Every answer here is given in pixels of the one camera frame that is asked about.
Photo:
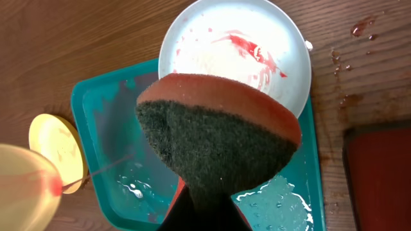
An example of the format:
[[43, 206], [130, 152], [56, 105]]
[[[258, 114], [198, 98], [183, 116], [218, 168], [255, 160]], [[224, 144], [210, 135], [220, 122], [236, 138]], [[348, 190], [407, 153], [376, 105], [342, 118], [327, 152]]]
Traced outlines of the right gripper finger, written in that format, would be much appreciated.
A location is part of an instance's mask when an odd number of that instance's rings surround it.
[[217, 204], [208, 210], [197, 210], [191, 199], [189, 188], [184, 186], [173, 207], [157, 231], [251, 231], [233, 201], [227, 197], [217, 199]]

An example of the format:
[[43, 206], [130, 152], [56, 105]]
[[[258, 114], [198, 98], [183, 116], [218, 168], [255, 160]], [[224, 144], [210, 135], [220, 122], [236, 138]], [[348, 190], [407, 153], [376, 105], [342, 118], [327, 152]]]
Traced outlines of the red black sponge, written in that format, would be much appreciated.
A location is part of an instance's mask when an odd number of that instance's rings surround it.
[[189, 188], [197, 210], [269, 181], [302, 140], [287, 108], [217, 76], [169, 74], [139, 95], [136, 116], [154, 152], [180, 177], [181, 190]]

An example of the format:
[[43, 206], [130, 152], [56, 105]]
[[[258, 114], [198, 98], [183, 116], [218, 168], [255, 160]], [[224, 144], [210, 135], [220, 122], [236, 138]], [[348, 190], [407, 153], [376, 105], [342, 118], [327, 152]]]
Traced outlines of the yellow plate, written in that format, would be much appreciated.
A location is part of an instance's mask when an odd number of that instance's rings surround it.
[[1, 231], [43, 231], [58, 209], [62, 179], [41, 154], [1, 145]]
[[88, 167], [80, 147], [80, 136], [66, 119], [39, 114], [30, 124], [30, 149], [40, 153], [58, 169], [64, 185], [71, 184], [64, 194], [73, 194], [85, 182]]

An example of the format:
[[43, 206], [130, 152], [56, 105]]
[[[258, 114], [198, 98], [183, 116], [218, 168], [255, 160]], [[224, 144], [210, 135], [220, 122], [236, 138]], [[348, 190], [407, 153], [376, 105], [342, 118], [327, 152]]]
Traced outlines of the light blue plate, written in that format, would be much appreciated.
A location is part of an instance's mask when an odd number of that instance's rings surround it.
[[201, 0], [169, 27], [159, 77], [210, 74], [247, 84], [299, 117], [309, 98], [311, 62], [291, 18], [265, 0]]

